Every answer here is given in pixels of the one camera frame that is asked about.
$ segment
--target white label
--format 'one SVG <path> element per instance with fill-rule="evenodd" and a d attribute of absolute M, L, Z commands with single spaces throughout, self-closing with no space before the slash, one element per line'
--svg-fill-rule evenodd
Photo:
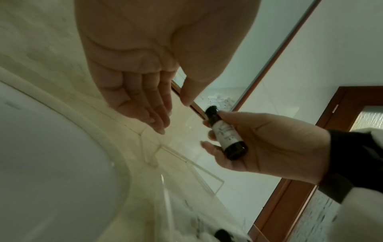
<path fill-rule="evenodd" d="M 234 127 L 222 120 L 216 122 L 212 129 L 223 150 L 238 141 L 243 141 Z"/>

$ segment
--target white sink basin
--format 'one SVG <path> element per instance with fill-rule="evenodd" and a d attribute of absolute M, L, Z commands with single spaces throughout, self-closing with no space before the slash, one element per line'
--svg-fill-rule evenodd
<path fill-rule="evenodd" d="M 98 143 L 0 82 L 0 241 L 94 241 L 119 197 L 117 173 Z"/>

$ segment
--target toiletry bottle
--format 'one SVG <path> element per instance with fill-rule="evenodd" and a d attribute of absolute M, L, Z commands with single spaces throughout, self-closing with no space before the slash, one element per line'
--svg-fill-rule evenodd
<path fill-rule="evenodd" d="M 225 156 L 231 161 L 244 156 L 248 150 L 245 142 L 232 125 L 225 123 L 221 119 L 217 107 L 210 106 L 206 109 L 205 114 Z"/>

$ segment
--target sleeve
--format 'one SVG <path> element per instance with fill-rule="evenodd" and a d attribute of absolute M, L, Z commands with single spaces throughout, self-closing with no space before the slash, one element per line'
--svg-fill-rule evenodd
<path fill-rule="evenodd" d="M 354 187 L 383 193 L 383 130 L 329 130 L 330 166 L 319 190 L 341 203 Z"/>

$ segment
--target small bottle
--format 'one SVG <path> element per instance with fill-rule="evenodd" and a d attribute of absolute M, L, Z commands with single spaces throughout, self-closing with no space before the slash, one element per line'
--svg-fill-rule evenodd
<path fill-rule="evenodd" d="M 217 141 L 221 144 L 223 153 L 231 160 L 237 160 L 247 153 L 247 146 L 239 136 L 234 127 L 225 123 L 218 115 L 216 106 L 210 106 L 205 111 L 209 119 L 210 127 L 213 129 Z"/>

